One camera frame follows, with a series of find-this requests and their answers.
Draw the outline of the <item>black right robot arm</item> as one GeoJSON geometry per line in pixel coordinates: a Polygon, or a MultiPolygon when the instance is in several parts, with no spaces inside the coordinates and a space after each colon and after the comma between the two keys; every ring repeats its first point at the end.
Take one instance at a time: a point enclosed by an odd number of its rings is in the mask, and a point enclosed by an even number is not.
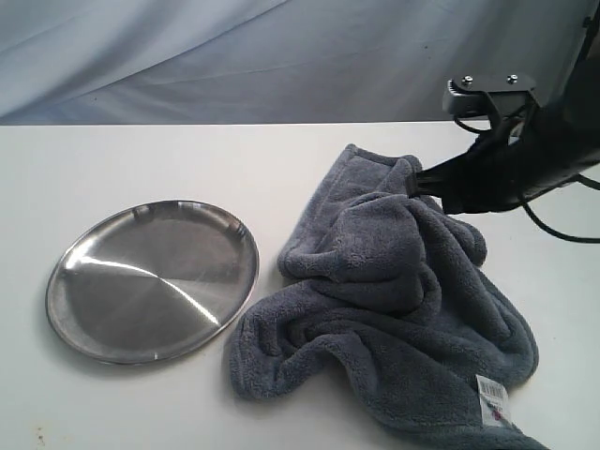
{"type": "Polygon", "coordinates": [[[447,82],[443,109],[456,125],[489,126],[463,154],[408,176],[410,197],[431,196],[446,214],[513,210],[573,182],[599,162],[599,58],[576,64],[561,95],[536,99],[525,73],[463,75],[447,82]]]}

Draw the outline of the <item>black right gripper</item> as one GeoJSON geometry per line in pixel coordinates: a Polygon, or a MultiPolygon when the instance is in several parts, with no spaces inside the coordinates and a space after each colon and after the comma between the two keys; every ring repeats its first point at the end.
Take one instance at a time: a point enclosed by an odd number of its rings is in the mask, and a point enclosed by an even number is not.
{"type": "Polygon", "coordinates": [[[410,174],[407,194],[440,195],[446,214],[505,212],[581,173],[581,127],[563,100],[530,102],[477,134],[467,152],[410,174]]]}

